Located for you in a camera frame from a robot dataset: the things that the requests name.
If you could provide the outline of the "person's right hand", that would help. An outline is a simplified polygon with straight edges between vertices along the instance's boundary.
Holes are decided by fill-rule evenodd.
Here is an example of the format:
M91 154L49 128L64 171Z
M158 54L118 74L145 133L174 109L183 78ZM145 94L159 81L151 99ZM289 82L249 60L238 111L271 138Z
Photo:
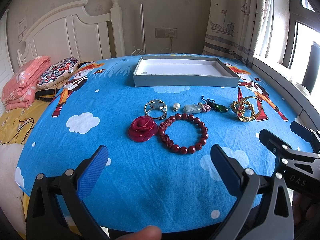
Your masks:
M311 221L319 212L319 202L294 191L292 212L295 225L298 225L302 220Z

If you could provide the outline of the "person's left hand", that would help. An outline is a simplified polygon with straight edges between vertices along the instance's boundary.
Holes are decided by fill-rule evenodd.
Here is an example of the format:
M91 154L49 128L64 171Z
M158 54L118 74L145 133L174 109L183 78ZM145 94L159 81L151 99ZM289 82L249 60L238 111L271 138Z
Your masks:
M161 240L161 238L161 229L157 226L149 225L139 232L120 236L117 240Z

